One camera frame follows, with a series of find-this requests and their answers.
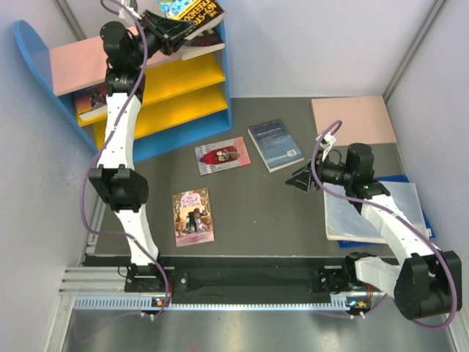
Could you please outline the blue treehouse paperback book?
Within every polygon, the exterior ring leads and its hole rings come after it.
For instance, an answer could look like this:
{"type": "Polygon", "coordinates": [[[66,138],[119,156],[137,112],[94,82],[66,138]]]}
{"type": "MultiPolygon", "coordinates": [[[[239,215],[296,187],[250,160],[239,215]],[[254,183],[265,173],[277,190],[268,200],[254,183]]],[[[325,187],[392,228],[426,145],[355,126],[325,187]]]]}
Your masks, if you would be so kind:
{"type": "Polygon", "coordinates": [[[213,0],[157,1],[157,4],[167,18],[195,23],[185,37],[186,40],[192,40],[201,32],[213,29],[226,15],[221,5],[213,0]]]}

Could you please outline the orange lantern cover paperback book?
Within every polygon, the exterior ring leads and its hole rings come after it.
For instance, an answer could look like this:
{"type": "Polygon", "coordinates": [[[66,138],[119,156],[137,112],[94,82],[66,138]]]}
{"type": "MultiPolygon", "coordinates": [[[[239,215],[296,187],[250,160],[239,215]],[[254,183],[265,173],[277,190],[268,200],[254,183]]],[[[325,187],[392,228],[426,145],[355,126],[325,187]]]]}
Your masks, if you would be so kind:
{"type": "Polygon", "coordinates": [[[208,29],[199,33],[191,40],[186,40],[179,50],[183,61],[196,58],[225,48],[225,42],[215,29],[208,29]]]}

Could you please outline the pink purple paperback book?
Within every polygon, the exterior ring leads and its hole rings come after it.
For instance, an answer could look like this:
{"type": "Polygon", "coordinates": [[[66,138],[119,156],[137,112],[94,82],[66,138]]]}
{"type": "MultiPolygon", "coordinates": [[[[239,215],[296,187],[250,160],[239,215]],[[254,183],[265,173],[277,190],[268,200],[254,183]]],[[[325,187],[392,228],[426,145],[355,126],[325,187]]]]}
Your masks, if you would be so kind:
{"type": "Polygon", "coordinates": [[[215,240],[208,188],[172,195],[176,247],[215,240]]]}

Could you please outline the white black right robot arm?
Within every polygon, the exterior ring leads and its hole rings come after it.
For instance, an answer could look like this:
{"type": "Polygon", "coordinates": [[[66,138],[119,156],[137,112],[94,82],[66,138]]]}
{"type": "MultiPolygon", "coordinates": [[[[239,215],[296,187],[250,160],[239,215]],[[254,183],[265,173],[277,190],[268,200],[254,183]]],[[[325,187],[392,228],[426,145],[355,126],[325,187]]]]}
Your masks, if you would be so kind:
{"type": "Polygon", "coordinates": [[[351,144],[343,162],[333,162],[319,150],[286,183],[302,191],[321,188],[323,183],[341,186],[343,199],[379,232],[394,253],[396,265],[368,253],[346,256],[341,278],[347,288],[374,286],[392,297],[408,320],[454,316],[462,308],[459,256],[438,249],[408,221],[391,192],[375,179],[373,164],[372,148],[367,144],[351,144]]]}

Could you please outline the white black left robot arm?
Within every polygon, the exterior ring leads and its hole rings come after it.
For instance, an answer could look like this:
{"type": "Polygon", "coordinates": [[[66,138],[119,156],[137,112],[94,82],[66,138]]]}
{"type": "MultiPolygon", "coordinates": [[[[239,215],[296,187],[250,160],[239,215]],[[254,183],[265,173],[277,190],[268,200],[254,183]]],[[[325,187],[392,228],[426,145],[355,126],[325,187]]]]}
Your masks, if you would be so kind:
{"type": "Polygon", "coordinates": [[[136,120],[143,104],[147,60],[157,52],[177,52],[195,26],[193,21],[160,17],[148,10],[138,18],[138,34],[112,21],[100,30],[106,53],[107,120],[100,156],[89,181],[119,219],[130,248],[125,291],[164,292],[169,289],[159,251],[149,229],[146,203],[149,186],[135,171],[133,144],[136,120]]]}

